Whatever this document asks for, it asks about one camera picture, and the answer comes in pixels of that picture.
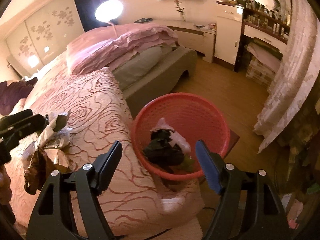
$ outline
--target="metal screw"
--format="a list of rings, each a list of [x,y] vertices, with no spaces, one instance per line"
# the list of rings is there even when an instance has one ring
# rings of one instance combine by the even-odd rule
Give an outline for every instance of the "metal screw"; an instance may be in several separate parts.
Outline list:
[[[51,172],[51,175],[52,176],[57,176],[59,174],[59,171],[58,170],[54,170],[53,172]]]
[[[234,167],[233,164],[231,164],[231,163],[226,164],[226,169],[227,169],[227,170],[232,171],[234,168],[235,168],[235,167]]]
[[[88,171],[88,170],[90,170],[91,168],[92,168],[92,165],[91,165],[90,163],[87,163],[87,164],[83,165],[83,169],[84,169],[85,171]]]
[[[259,174],[260,174],[261,176],[266,176],[267,173],[266,173],[266,171],[264,171],[264,170],[260,170],[260,171],[259,171]]]

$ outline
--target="vase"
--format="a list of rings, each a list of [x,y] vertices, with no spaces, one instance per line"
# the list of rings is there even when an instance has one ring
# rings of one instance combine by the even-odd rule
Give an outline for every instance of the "vase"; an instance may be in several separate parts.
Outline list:
[[[183,13],[180,13],[180,20],[183,21],[183,22],[186,22],[186,13],[183,12]]]

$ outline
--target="blue gripper pad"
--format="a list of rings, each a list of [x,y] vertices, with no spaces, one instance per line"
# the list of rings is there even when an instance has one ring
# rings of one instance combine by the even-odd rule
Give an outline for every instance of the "blue gripper pad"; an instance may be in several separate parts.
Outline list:
[[[203,141],[196,142],[196,156],[208,182],[209,188],[220,195],[223,188],[220,183],[219,169],[210,157],[210,151]]]

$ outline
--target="gray bed frame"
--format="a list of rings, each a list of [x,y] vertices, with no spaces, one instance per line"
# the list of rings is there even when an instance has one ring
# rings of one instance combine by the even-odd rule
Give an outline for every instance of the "gray bed frame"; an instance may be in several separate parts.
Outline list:
[[[138,82],[123,91],[132,117],[150,101],[168,94],[177,84],[181,75],[187,71],[189,76],[196,69],[197,53],[192,49],[178,47],[161,60]]]

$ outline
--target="floor lamp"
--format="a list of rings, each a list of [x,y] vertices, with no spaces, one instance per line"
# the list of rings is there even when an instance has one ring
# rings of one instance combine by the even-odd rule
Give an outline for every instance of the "floor lamp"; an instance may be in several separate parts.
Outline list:
[[[118,38],[116,27],[110,21],[118,18],[122,14],[122,11],[123,4],[120,1],[110,0],[99,5],[96,10],[95,16],[98,21],[111,24],[113,26],[113,30],[115,31],[116,37]]]

